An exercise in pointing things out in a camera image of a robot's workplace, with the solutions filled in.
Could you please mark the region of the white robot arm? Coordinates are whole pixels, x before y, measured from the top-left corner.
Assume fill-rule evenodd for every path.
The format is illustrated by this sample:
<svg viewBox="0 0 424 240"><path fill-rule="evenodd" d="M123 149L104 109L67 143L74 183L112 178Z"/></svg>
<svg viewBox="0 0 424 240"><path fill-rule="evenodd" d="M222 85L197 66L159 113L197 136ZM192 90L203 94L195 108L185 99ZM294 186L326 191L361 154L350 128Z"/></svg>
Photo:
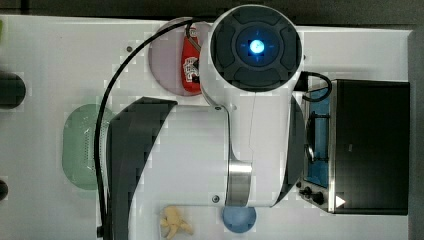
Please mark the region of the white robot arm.
<svg viewBox="0 0 424 240"><path fill-rule="evenodd" d="M111 120L106 240L159 240L172 206L273 206L302 69L301 38L282 13L250 4L221 15L201 47L206 105L142 97Z"/></svg>

